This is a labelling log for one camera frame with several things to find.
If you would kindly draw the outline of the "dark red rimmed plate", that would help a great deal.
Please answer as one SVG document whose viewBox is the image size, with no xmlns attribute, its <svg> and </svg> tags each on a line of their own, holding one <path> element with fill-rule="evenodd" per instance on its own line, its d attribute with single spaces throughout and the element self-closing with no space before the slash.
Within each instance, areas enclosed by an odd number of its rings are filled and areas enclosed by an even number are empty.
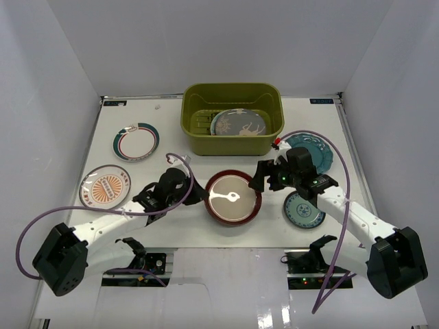
<svg viewBox="0 0 439 329">
<path fill-rule="evenodd" d="M 228 226 L 252 221 L 261 209 L 262 195 L 248 186 L 251 179 L 247 173 L 235 169 L 213 175 L 205 186 L 209 195 L 204 205 L 210 216 Z"/>
</svg>

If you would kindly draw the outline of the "grey reindeer plate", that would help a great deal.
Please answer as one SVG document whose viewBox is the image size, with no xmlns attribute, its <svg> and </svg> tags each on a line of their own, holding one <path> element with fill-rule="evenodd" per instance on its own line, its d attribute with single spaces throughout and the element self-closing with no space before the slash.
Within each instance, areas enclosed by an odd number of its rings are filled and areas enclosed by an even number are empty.
<svg viewBox="0 0 439 329">
<path fill-rule="evenodd" d="M 220 113 L 216 136 L 259 136 L 267 132 L 266 123 L 254 110 L 235 108 Z"/>
</svg>

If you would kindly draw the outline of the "red teal floral plate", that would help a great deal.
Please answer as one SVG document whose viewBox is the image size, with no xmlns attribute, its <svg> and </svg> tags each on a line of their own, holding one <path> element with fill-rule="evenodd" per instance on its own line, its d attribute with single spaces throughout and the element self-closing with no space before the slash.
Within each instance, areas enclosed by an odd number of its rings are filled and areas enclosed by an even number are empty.
<svg viewBox="0 0 439 329">
<path fill-rule="evenodd" d="M 216 135 L 216 133 L 215 133 L 215 126 L 216 126 L 216 122 L 219 119 L 220 115 L 221 115 L 220 113 L 217 113 L 214 116 L 213 120 L 211 121 L 211 125 L 210 125 L 210 134 L 211 134 L 211 136 L 215 136 Z"/>
</svg>

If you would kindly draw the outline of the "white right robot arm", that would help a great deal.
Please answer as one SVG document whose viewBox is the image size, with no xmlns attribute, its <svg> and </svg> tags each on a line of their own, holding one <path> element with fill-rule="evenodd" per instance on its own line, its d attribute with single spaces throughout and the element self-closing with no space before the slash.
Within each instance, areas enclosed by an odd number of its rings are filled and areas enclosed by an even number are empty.
<svg viewBox="0 0 439 329">
<path fill-rule="evenodd" d="M 260 160 L 250 188 L 279 191 L 291 187 L 318 210 L 337 220 L 361 243 L 338 247 L 341 238 L 324 236 L 309 246 L 309 263 L 318 273 L 336 264 L 368 279 L 381 296 L 392 299 L 425 280 L 428 270 L 419 235 L 410 227 L 398 229 L 348 198 L 328 175 L 318 174 L 311 154 L 286 143 L 273 160 Z"/>
</svg>

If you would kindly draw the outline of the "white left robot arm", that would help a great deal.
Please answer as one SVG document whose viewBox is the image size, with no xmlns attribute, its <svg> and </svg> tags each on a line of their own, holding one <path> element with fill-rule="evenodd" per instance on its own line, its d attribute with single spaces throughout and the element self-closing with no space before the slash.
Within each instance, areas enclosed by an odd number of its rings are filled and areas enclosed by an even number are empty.
<svg viewBox="0 0 439 329">
<path fill-rule="evenodd" d="M 74 227 L 64 223 L 53 227 L 32 265 L 57 296 L 70 293 L 83 278 L 95 274 L 147 275 L 146 249 L 128 233 L 158 221 L 181 204 L 194 205 L 208 196 L 192 175 L 170 168 L 115 213 Z"/>
</svg>

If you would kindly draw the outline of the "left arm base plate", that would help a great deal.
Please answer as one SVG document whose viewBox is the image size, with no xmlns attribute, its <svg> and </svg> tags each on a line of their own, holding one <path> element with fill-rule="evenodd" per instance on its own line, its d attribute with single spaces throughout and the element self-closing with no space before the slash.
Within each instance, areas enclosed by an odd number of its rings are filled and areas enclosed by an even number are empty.
<svg viewBox="0 0 439 329">
<path fill-rule="evenodd" d="M 174 255 L 170 253 L 147 253 L 142 270 L 151 272 L 121 272 L 105 274 L 103 287 L 164 288 L 169 284 L 173 270 Z"/>
</svg>

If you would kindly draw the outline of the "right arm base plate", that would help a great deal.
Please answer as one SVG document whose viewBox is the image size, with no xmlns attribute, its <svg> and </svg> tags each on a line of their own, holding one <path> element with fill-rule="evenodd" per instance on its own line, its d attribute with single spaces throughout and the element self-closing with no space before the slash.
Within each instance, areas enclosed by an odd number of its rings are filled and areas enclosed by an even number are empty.
<svg viewBox="0 0 439 329">
<path fill-rule="evenodd" d="M 281 257 L 280 262 L 287 266 L 287 283 L 290 291 L 298 290 L 316 290 L 319 291 L 324 282 L 324 276 L 327 270 L 320 271 L 312 266 L 307 266 L 300 263 L 298 259 L 305 255 L 308 249 L 291 249 L 286 250 L 284 256 Z M 327 289 L 331 289 L 337 284 L 347 270 L 335 267 L 333 276 L 329 279 Z M 352 278 L 347 278 L 338 287 L 339 289 L 353 289 Z"/>
</svg>

